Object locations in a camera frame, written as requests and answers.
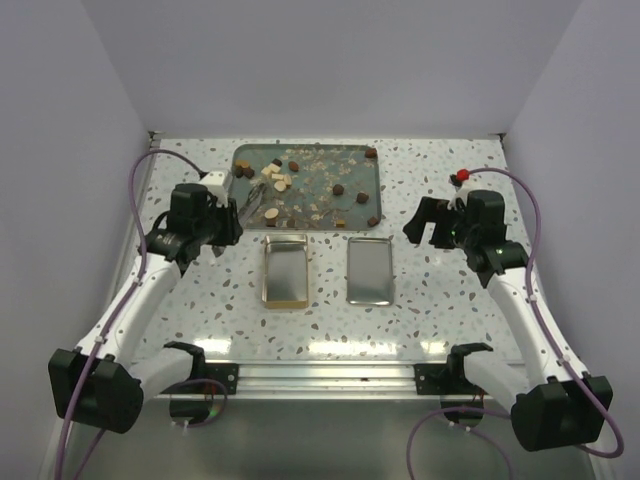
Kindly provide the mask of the gold tin box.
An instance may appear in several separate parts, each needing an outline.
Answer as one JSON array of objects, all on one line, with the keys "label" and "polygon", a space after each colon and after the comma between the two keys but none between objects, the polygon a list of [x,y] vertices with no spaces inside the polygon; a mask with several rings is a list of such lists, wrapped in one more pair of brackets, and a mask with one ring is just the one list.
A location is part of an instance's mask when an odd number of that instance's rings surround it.
[{"label": "gold tin box", "polygon": [[264,248],[262,301],[268,309],[309,306],[308,237],[267,235]]}]

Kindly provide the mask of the metal tongs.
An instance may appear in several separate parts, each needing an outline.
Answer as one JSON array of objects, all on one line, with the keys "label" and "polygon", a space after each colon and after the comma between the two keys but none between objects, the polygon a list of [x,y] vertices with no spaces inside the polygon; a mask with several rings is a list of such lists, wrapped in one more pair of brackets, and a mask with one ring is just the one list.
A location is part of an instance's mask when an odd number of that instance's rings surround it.
[{"label": "metal tongs", "polygon": [[[250,217],[262,204],[266,190],[267,185],[264,182],[261,182],[254,186],[249,192],[246,202],[238,211],[238,220],[242,228],[246,227]],[[209,259],[209,265],[214,266],[216,261],[224,254],[225,250],[226,246],[213,246],[212,257]]]}]

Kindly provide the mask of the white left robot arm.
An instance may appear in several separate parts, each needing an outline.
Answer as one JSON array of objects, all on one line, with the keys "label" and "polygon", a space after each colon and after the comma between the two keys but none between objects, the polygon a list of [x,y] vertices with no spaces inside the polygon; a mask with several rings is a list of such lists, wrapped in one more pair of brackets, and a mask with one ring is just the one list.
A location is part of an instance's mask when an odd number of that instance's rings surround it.
[{"label": "white left robot arm", "polygon": [[57,415],[66,422],[125,433],[145,401],[180,386],[201,390],[212,377],[202,348],[171,341],[151,361],[133,356],[158,306],[204,246],[225,249],[243,233],[226,187],[177,185],[170,208],[141,240],[129,280],[91,331],[71,350],[58,349],[48,372]]}]

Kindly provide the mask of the blue floral serving tray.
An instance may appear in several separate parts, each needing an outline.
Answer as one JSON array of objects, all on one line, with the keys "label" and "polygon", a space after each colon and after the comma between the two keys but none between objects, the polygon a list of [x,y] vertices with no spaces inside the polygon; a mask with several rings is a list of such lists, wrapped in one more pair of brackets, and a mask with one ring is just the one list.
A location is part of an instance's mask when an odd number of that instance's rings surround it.
[{"label": "blue floral serving tray", "polygon": [[[230,197],[242,206],[251,189],[264,182],[267,190],[262,204],[250,217],[247,229],[299,229],[313,231],[368,230],[367,220],[375,216],[382,220],[382,201],[378,155],[366,158],[368,145],[341,144],[245,144],[236,149],[231,167],[233,180]],[[255,171],[251,179],[236,177],[236,163],[244,160]],[[299,170],[289,169],[294,161]],[[272,175],[267,178],[261,170],[274,163],[281,167],[279,174],[292,177],[292,185],[284,192],[273,187]],[[344,194],[334,196],[336,184],[344,186]],[[358,204],[359,192],[369,195],[366,204]],[[277,208],[279,215],[266,220],[264,213]],[[346,226],[338,228],[336,221],[344,219]]]}]

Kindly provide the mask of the aluminium front rail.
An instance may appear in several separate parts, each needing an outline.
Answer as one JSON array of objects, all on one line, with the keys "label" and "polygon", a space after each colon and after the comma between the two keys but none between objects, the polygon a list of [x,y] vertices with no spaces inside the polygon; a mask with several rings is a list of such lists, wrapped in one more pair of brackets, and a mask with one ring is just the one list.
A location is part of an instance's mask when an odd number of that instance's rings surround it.
[{"label": "aluminium front rail", "polygon": [[444,385],[442,362],[209,361],[205,376],[222,383],[238,400],[487,399],[470,384]]}]

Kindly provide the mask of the dark chocolate left pair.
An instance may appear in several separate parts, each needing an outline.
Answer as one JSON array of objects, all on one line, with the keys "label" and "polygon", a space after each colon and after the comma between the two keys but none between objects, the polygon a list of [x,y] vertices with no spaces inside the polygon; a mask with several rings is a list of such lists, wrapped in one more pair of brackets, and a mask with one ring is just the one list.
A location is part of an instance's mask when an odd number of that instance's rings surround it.
[{"label": "dark chocolate left pair", "polygon": [[245,177],[251,179],[255,176],[255,171],[250,167],[238,167],[236,169],[236,177],[241,178]]}]

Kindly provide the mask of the white square chocolate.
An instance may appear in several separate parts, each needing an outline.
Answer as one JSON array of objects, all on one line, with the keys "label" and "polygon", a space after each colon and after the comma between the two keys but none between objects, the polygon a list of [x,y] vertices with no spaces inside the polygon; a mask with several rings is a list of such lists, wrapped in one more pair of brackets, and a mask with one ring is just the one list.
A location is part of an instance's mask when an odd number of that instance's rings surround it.
[{"label": "white square chocolate", "polygon": [[277,164],[270,163],[261,170],[263,176],[270,178],[273,174],[279,174],[281,167]]}]

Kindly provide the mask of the beige round chocolate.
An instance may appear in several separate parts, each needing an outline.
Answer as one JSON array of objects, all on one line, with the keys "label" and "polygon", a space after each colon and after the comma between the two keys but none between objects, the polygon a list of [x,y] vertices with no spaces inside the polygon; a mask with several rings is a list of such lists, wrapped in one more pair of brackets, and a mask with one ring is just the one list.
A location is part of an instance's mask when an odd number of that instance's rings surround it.
[{"label": "beige round chocolate", "polygon": [[270,208],[264,213],[266,220],[274,220],[278,217],[279,210],[277,208]]}]

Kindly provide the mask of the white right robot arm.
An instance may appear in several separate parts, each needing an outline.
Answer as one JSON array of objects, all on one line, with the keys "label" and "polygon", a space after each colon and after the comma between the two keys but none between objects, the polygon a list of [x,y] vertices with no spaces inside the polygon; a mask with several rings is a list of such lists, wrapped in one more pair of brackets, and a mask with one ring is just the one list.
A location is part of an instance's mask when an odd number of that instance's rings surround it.
[{"label": "white right robot arm", "polygon": [[420,244],[428,224],[430,245],[464,251],[469,269],[499,307],[524,360],[519,373],[486,343],[452,346],[441,367],[417,364],[420,394],[484,392],[508,414],[520,445],[541,451],[595,442],[613,389],[592,375],[564,339],[537,282],[524,247],[507,237],[505,202],[495,191],[474,190],[465,200],[424,197],[403,232]]}]

